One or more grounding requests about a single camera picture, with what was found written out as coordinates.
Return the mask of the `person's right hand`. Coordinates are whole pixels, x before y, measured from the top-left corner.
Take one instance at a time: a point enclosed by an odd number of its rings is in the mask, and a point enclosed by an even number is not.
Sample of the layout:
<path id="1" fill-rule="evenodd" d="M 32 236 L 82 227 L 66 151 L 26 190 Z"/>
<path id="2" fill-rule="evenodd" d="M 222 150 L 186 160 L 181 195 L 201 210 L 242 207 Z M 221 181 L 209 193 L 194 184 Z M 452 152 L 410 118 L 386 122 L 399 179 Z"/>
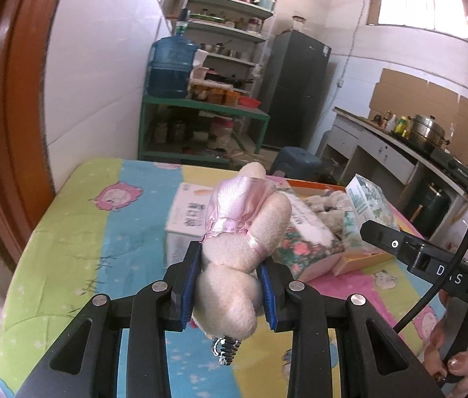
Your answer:
<path id="1" fill-rule="evenodd" d="M 448 362 L 443 363 L 440 349 L 445 342 L 445 327 L 447 313 L 436 323 L 428 344 L 424 350 L 423 365 L 426 371 L 435 379 L 452 374 L 460 377 L 460 381 L 451 388 L 447 397 L 466 397 L 468 395 L 468 350 L 453 355 Z"/>

